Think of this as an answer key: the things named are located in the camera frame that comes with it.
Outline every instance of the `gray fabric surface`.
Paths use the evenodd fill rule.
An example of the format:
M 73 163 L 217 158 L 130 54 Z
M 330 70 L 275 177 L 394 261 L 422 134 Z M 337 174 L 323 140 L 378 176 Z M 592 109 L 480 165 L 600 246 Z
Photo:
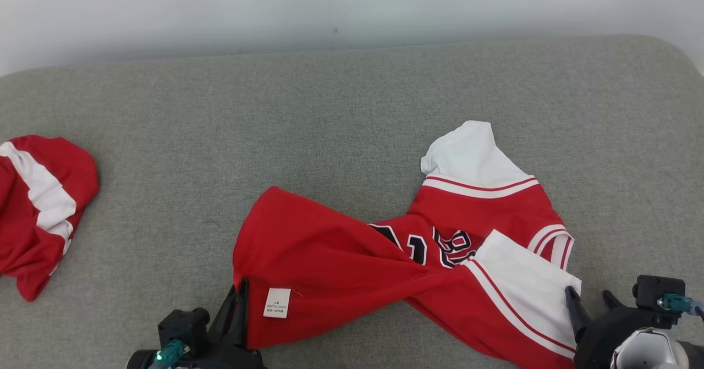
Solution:
M 704 297 L 704 80 L 644 36 L 80 65 L 0 79 L 0 141 L 65 136 L 101 191 L 32 304 L 0 277 L 2 367 L 124 367 L 172 309 L 214 313 L 232 247 L 272 184 L 362 221 L 404 213 L 435 138 L 466 119 L 535 174 L 576 237 L 591 313 L 641 273 Z M 686 317 L 675 335 L 704 344 Z M 272 369 L 510 367 L 400 302 Z

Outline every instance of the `white stripe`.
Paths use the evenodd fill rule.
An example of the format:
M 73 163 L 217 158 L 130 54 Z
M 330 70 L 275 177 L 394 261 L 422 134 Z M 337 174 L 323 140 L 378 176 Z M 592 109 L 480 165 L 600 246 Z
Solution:
M 477 278 L 477 281 L 480 282 L 480 285 L 482 286 L 483 290 L 486 292 L 486 295 L 488 298 L 493 301 L 495 304 L 496 308 L 503 314 L 503 316 L 514 326 L 519 332 L 524 334 L 526 337 L 531 339 L 532 341 L 536 342 L 537 344 L 540 344 L 541 346 L 545 347 L 546 349 L 556 353 L 560 354 L 561 356 L 565 356 L 566 358 L 572 359 L 574 358 L 574 352 L 566 349 L 565 347 L 558 346 L 557 344 L 548 341 L 545 339 L 543 336 L 540 336 L 539 334 L 536 334 L 536 332 L 531 331 L 530 328 L 525 326 L 523 324 L 523 321 L 518 319 L 516 314 L 511 311 L 511 309 L 506 305 L 505 301 L 501 299 L 501 296 L 498 294 L 496 289 L 491 285 L 491 282 L 486 278 L 485 274 L 478 268 L 477 264 L 475 263 L 475 260 L 469 260 L 465 261 L 462 263 L 463 265 L 467 266 L 468 269 L 472 272 L 472 274 L 475 275 Z
M 568 234 L 568 242 L 566 242 L 566 254 L 565 254 L 565 266 L 561 266 L 561 268 L 564 271 L 567 271 L 568 269 L 568 262 L 570 261 L 570 254 L 571 254 L 571 249 L 574 246 L 574 238 Z
M 423 181 L 423 186 L 434 187 L 436 189 L 449 191 L 450 193 L 462 194 L 463 196 L 476 197 L 478 199 L 498 199 L 500 197 L 510 196 L 512 194 L 518 193 L 521 190 L 528 189 L 531 186 L 539 184 L 536 179 L 526 181 L 525 183 L 518 184 L 516 186 L 511 186 L 506 189 L 496 190 L 496 191 L 486 191 L 472 189 L 464 186 L 457 186 L 456 184 L 445 183 L 444 181 L 439 181 L 438 179 L 428 179 Z
M 552 233 L 548 234 L 548 236 L 545 237 L 543 242 L 540 243 L 540 246 L 538 247 L 538 250 L 535 252 L 535 254 L 538 256 L 543 256 L 543 250 L 545 250 L 545 246 L 548 245 L 548 242 L 553 241 L 553 239 L 555 239 L 555 243 L 557 243 L 558 239 L 556 239 L 556 237 L 560 236 L 561 234 L 566 234 L 566 233 L 567 233 L 566 231 L 560 230 L 558 232 L 552 232 Z
M 29 199 L 40 212 L 37 226 L 63 238 L 65 255 L 70 245 L 68 237 L 73 233 L 73 225 L 66 218 L 76 213 L 76 201 L 45 166 L 28 152 L 18 151 L 12 142 L 0 145 L 0 156 L 10 159 L 22 181 L 30 188 Z
M 535 236 L 533 236 L 533 238 L 530 240 L 530 244 L 528 244 L 528 247 L 527 247 L 528 251 L 536 252 L 536 249 L 538 248 L 538 243 L 540 242 L 540 240 L 546 234 L 552 232 L 553 230 L 557 230 L 557 229 L 565 229 L 565 226 L 563 224 L 549 224 L 548 226 L 545 226 L 542 229 L 540 229 L 535 234 Z
M 553 251 L 550 253 L 550 263 L 561 268 L 560 263 L 563 261 L 563 254 L 565 253 L 565 249 L 568 248 L 567 245 L 570 239 L 565 232 L 559 232 L 553 239 L 555 239 L 555 244 L 553 244 Z

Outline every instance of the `care label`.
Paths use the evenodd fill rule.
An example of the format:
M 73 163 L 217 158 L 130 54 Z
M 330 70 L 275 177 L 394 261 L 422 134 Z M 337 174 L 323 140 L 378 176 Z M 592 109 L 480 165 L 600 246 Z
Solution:
M 264 305 L 264 316 L 285 318 L 289 313 L 289 297 L 291 297 L 291 289 L 269 288 Z

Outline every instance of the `red stripe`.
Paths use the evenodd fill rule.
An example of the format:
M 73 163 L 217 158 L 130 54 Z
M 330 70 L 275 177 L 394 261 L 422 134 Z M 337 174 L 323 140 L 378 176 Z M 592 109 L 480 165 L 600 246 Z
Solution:
M 557 345 L 557 346 L 563 347 L 563 349 L 568 349 L 569 351 L 576 352 L 576 350 L 573 349 L 573 348 L 571 348 L 570 346 L 565 346 L 565 344 L 562 344 L 562 343 L 558 342 L 557 340 L 551 339 L 550 337 L 545 336 L 545 335 L 542 334 L 541 332 L 538 332 L 538 331 L 536 331 L 535 329 L 533 329 L 533 327 L 530 326 L 530 325 L 528 324 L 528 322 L 525 322 L 525 320 L 524 320 L 523 318 L 521 318 L 521 316 L 518 315 L 518 313 L 516 312 L 516 310 L 514 310 L 513 307 L 511 307 L 511 304 L 508 303 L 508 300 L 506 300 L 506 298 L 503 296 L 503 294 L 501 293 L 501 291 L 498 290 L 498 287 L 496 286 L 496 284 L 493 283 L 493 281 L 491 280 L 491 277 L 488 276 L 488 273 L 485 271 L 485 269 L 482 268 L 482 265 L 481 265 L 478 261 L 476 261 L 474 258 L 470 258 L 470 260 L 471 260 L 472 262 L 474 262 L 474 263 L 477 265 L 477 267 L 483 272 L 483 274 L 485 275 L 486 279 L 488 279 L 489 283 L 491 284 L 491 286 L 493 286 L 494 290 L 496 291 L 496 293 L 498 293 L 498 296 L 501 297 L 501 300 L 503 300 L 503 303 L 506 304 L 506 306 L 508 307 L 508 309 L 510 309 L 510 310 L 513 312 L 513 314 L 514 314 L 521 322 L 523 322 L 523 324 L 524 324 L 528 329 L 530 329 L 530 331 L 532 331 L 533 333 L 535 333 L 535 334 L 537 334 L 538 336 L 542 337 L 543 339 L 547 340 L 548 342 L 551 342 L 551 343 L 553 343 L 553 344 L 555 344 L 555 345 Z
M 565 244 L 565 252 L 563 253 L 563 261 L 560 263 L 560 268 L 565 269 L 565 261 L 568 259 L 568 252 L 570 251 L 570 245 L 573 243 L 573 239 L 568 239 L 568 243 Z
M 518 186 L 520 184 L 525 184 L 528 181 L 535 181 L 535 178 L 528 178 L 525 181 L 520 181 L 519 183 L 510 184 L 510 185 L 501 186 L 501 187 L 479 187 L 479 186 L 472 186 L 472 185 L 468 185 L 468 184 L 456 183 L 455 181 L 450 181 L 448 179 L 443 179 L 443 178 L 436 177 L 436 176 L 425 177 L 425 179 L 435 179 L 435 181 L 442 181 L 443 183 L 453 184 L 453 185 L 457 185 L 457 186 L 466 187 L 468 189 L 475 189 L 475 190 L 482 190 L 482 191 L 500 191 L 500 190 L 505 190 L 505 189 L 508 189 L 508 188 L 511 188 L 514 186 Z
M 548 238 L 548 236 L 549 236 L 550 234 L 553 234 L 553 233 L 555 233 L 555 232 L 565 232 L 565 233 L 567 233 L 568 231 L 567 231 L 566 229 L 554 229 L 554 230 L 551 230 L 550 232 L 547 232 L 547 233 L 543 236 L 543 238 L 541 238 L 540 241 L 538 241 L 538 245 L 535 246 L 535 250 L 533 251 L 533 253 L 534 253 L 534 254 L 539 254 L 539 255 L 542 254 L 542 251 L 541 251 L 540 253 L 538 253 L 538 249 L 540 249 L 541 245 L 543 245 L 544 239 Z

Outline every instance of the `red basketball jersey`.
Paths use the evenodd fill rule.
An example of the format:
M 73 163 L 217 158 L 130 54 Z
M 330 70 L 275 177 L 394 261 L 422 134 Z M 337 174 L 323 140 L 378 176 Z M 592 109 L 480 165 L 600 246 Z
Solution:
M 0 274 L 17 278 L 25 300 L 50 281 L 97 191 L 93 158 L 63 138 L 0 144 Z
M 408 214 L 369 225 L 277 188 L 262 194 L 233 254 L 235 286 L 249 279 L 249 347 L 405 299 L 484 354 L 572 367 L 564 291 L 581 282 L 563 271 L 571 237 L 535 178 L 479 122 L 433 143 L 421 169 Z M 285 301 L 273 298 L 281 291 Z

